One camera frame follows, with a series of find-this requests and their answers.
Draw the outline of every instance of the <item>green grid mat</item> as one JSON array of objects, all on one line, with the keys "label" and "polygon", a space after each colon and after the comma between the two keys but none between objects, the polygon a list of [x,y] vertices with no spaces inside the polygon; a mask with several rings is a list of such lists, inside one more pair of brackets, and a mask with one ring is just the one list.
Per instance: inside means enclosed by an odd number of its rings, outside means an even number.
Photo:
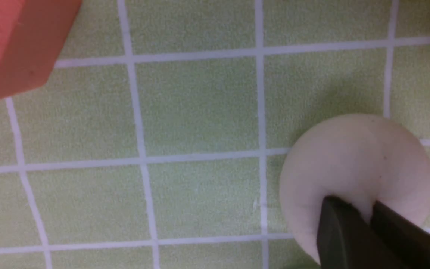
[{"label": "green grid mat", "polygon": [[0,269],[317,268],[278,176],[352,112],[430,155],[429,0],[85,0],[48,83],[0,102]]}]

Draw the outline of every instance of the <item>orange block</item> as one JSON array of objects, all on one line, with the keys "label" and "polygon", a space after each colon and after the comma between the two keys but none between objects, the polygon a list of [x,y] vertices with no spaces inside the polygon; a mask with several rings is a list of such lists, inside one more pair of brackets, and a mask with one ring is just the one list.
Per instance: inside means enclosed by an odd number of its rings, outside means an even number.
[{"label": "orange block", "polygon": [[82,0],[0,0],[0,99],[46,83]]}]

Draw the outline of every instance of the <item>mat surface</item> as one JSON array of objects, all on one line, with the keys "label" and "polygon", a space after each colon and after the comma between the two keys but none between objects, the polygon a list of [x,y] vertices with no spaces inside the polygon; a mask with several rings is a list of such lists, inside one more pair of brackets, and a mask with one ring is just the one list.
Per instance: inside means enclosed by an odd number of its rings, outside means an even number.
[{"label": "mat surface", "polygon": [[317,268],[278,174],[352,112],[430,155],[430,1],[85,0],[48,84],[0,102],[0,269]]}]

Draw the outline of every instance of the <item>white grid line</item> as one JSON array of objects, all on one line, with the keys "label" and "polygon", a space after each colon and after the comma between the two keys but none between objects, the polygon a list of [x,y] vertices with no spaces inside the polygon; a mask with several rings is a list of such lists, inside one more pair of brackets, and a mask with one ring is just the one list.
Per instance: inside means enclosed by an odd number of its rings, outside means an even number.
[{"label": "white grid line", "polygon": [[[430,147],[430,139],[421,139],[420,141],[424,146]],[[266,156],[285,155],[289,151],[290,151],[290,148],[271,148],[266,150]],[[142,160],[140,158],[123,158],[123,159],[110,159],[110,160],[85,160],[85,161],[73,161],[73,162],[26,164],[22,166],[22,169],[28,172],[64,170],[64,169],[84,169],[84,168],[115,167],[115,166],[142,165],[142,164],[155,164],[155,163],[230,160],[230,159],[238,159],[238,158],[260,157],[261,155],[263,155],[263,153],[258,150],[230,151],[230,152],[220,152],[220,153],[151,156],[151,157],[145,157],[145,160]],[[19,172],[21,170],[20,167],[21,166],[18,166],[18,165],[0,166],[0,174]]]},{"label": "white grid line", "polygon": [[18,118],[16,116],[16,110],[14,109],[14,103],[12,98],[6,98],[7,113],[9,114],[10,124],[12,132],[14,134],[14,145],[16,149],[16,160],[18,162],[19,177],[21,179],[21,184],[24,187],[26,196],[28,199],[29,207],[31,208],[32,216],[36,222],[36,227],[39,233],[39,238],[41,240],[42,248],[44,251],[44,259],[46,260],[46,269],[53,269],[53,264],[51,261],[51,252],[49,252],[46,230],[44,229],[44,223],[37,209],[36,199],[29,184],[28,176],[26,170],[24,170],[24,151],[22,147],[21,130],[19,129]]},{"label": "white grid line", "polygon": [[[218,237],[192,237],[192,238],[174,238],[161,239],[159,245],[186,245],[186,244],[218,244],[230,242],[252,242],[263,240],[284,240],[292,239],[293,235],[289,233],[267,234],[267,235],[239,235],[239,236],[218,236]],[[110,248],[135,248],[135,247],[151,247],[152,240],[141,241],[126,241],[126,242],[101,242],[90,244],[67,244],[67,245],[49,245],[50,251],[67,251],[67,250],[83,250],[83,249],[110,249]],[[40,245],[27,247],[5,247],[0,248],[1,254],[17,254],[17,253],[32,253],[44,252],[45,248]]]},{"label": "white grid line", "polygon": [[421,45],[427,45],[427,44],[430,44],[430,36],[396,38],[394,40],[382,39],[382,40],[348,41],[348,42],[336,42],[336,43],[315,43],[315,44],[302,44],[302,45],[293,45],[293,46],[276,46],[276,47],[262,47],[262,48],[256,47],[256,48],[199,51],[199,52],[187,52],[187,53],[162,53],[162,54],[146,54],[146,55],[131,55],[131,56],[113,56],[113,57],[103,57],[103,58],[60,59],[56,62],[55,68],[105,66],[105,65],[116,65],[116,64],[126,64],[126,63],[150,63],[150,62],[166,62],[166,61],[191,61],[191,60],[217,59],[217,58],[237,58],[237,57],[246,57],[246,56],[257,56],[260,53],[266,56],[266,55],[276,55],[276,54],[293,54],[293,53],[320,52],[320,51],[372,49],[372,48],[383,48],[383,47],[387,48],[390,46],[394,46],[394,47],[421,46]]},{"label": "white grid line", "polygon": [[391,117],[391,82],[394,61],[394,40],[396,39],[396,24],[398,22],[399,0],[392,0],[391,15],[389,19],[388,38],[389,45],[386,49],[386,67],[384,69],[384,106],[383,115],[386,118]]},{"label": "white grid line", "polygon": [[255,5],[255,43],[256,43],[256,95],[258,111],[258,144],[260,147],[259,180],[260,180],[260,227],[262,268],[268,269],[268,209],[267,209],[267,134],[265,118],[265,70],[264,70],[264,37],[263,37],[263,0],[254,0]]},{"label": "white grid line", "polygon": [[137,74],[135,70],[135,63],[131,62],[133,58],[133,48],[132,39],[130,37],[130,25],[127,17],[127,7],[125,0],[118,0],[118,15],[121,21],[122,39],[124,44],[128,81],[130,87],[130,93],[132,96],[132,105],[134,110],[134,121],[137,135],[137,150],[139,154],[139,160],[143,162],[140,164],[140,172],[142,174],[142,181],[144,186],[145,203],[147,208],[147,218],[149,222],[149,233],[151,238],[152,246],[152,260],[153,268],[160,269],[160,255],[159,255],[159,245],[157,241],[157,227],[155,223],[155,213],[152,201],[152,189],[150,188],[150,175],[145,162],[146,152],[145,152],[145,142],[144,142],[144,128],[142,122],[142,114],[140,111],[140,100],[138,98],[137,89]]}]

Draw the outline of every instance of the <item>white disk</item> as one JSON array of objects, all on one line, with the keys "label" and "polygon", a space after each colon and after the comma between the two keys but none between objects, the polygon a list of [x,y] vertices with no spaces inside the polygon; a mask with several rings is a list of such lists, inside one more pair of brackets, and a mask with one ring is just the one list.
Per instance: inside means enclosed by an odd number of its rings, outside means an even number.
[{"label": "white disk", "polygon": [[324,197],[352,203],[366,222],[376,200],[415,225],[430,211],[430,160],[404,127],[348,114],[307,131],[286,157],[280,201],[295,240],[319,263],[316,235]]}]

